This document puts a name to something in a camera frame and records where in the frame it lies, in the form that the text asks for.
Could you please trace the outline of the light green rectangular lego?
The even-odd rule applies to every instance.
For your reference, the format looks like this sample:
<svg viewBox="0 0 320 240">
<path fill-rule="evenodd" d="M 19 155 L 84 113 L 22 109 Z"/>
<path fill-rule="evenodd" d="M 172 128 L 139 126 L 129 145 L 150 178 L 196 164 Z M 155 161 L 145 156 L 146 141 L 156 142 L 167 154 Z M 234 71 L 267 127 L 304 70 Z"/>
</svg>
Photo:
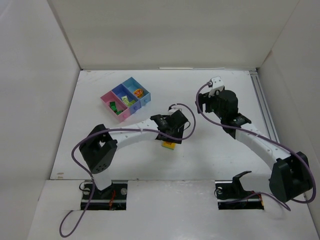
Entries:
<svg viewBox="0 0 320 240">
<path fill-rule="evenodd" d="M 129 102 L 129 99 L 128 99 L 128 96 L 127 95 L 124 95 L 121 97 L 121 100 L 125 103 L 126 101 Z"/>
</svg>

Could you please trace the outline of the dark green square lego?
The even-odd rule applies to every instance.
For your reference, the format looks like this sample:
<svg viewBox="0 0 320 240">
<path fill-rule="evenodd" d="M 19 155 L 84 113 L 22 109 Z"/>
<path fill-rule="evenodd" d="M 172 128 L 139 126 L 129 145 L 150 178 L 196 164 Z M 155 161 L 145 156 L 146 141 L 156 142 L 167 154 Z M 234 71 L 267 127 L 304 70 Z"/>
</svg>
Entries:
<svg viewBox="0 0 320 240">
<path fill-rule="evenodd" d="M 117 107 L 116 106 L 110 106 L 110 108 L 114 111 L 114 112 L 117 112 Z"/>
</svg>

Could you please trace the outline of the light green and green lego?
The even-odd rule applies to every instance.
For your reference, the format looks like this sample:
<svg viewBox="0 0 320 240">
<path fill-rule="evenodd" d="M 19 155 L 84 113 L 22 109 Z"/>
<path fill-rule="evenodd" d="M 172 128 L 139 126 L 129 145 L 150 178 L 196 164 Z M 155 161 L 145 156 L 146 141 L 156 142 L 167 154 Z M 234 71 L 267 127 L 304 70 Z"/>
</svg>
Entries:
<svg viewBox="0 0 320 240">
<path fill-rule="evenodd" d="M 128 107 L 132 105 L 131 102 L 129 102 L 129 101 L 126 101 L 125 104 L 126 104 Z"/>
</svg>

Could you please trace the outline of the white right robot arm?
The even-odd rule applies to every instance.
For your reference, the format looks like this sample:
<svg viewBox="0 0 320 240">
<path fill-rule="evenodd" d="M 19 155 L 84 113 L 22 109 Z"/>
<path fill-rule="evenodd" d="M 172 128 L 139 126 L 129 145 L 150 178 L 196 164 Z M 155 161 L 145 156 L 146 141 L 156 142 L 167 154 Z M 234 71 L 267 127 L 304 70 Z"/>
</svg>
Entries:
<svg viewBox="0 0 320 240">
<path fill-rule="evenodd" d="M 213 93 L 197 92 L 195 104 L 202 116 L 215 113 L 218 126 L 233 139 L 247 146 L 271 169 L 269 189 L 277 200 L 286 203 L 296 201 L 297 196 L 312 191 L 309 204 L 316 198 L 317 187 L 308 157 L 264 136 L 238 109 L 238 98 L 231 90 L 215 90 Z"/>
</svg>

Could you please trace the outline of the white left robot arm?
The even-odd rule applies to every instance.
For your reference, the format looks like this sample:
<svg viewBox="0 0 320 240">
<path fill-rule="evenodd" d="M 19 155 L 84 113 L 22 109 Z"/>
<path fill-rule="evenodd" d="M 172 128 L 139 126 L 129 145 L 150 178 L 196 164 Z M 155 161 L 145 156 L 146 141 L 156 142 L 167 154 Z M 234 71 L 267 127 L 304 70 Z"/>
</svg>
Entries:
<svg viewBox="0 0 320 240">
<path fill-rule="evenodd" d="M 120 128 L 97 125 L 79 145 L 79 151 L 93 176 L 95 187 L 106 191 L 113 185 L 108 174 L 117 150 L 142 142 L 159 140 L 180 144 L 184 126 L 189 120 L 181 110 L 150 118 Z"/>
</svg>

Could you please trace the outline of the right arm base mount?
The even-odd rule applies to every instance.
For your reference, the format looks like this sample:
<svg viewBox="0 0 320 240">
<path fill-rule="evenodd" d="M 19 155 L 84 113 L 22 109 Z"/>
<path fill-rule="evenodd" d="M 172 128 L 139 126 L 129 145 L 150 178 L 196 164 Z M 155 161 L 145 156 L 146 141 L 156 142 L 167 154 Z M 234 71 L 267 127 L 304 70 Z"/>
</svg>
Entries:
<svg viewBox="0 0 320 240">
<path fill-rule="evenodd" d="M 240 178 L 251 171 L 244 171 L 232 177 L 231 180 L 216 180 L 214 195 L 217 198 L 219 210 L 264 210 L 260 194 L 244 190 Z"/>
</svg>

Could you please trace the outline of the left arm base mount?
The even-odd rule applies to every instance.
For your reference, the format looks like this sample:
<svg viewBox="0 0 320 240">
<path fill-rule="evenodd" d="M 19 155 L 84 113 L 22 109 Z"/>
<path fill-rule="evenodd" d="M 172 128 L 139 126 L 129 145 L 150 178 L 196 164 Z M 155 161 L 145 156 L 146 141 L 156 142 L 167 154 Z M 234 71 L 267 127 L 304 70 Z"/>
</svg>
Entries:
<svg viewBox="0 0 320 240">
<path fill-rule="evenodd" d="M 83 181 L 79 185 L 82 191 L 80 209 L 84 210 L 93 185 L 89 181 Z M 127 208 L 128 181 L 114 181 L 110 189 L 99 190 L 95 188 L 87 210 L 89 211 L 125 211 Z"/>
</svg>

